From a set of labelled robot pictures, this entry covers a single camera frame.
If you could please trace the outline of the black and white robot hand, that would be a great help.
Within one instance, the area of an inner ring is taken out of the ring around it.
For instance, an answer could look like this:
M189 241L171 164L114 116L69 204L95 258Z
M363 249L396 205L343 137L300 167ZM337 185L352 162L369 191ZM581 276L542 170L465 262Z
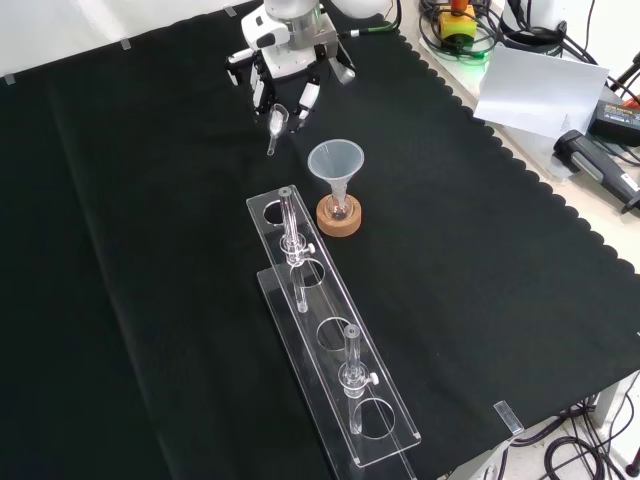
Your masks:
M241 69L250 68L253 110L260 115L276 103L278 82L305 77L293 111L295 127L303 127L320 92L315 69L337 53L328 14L318 1L265 1L241 20L241 29L247 47L225 61L232 84L240 85Z

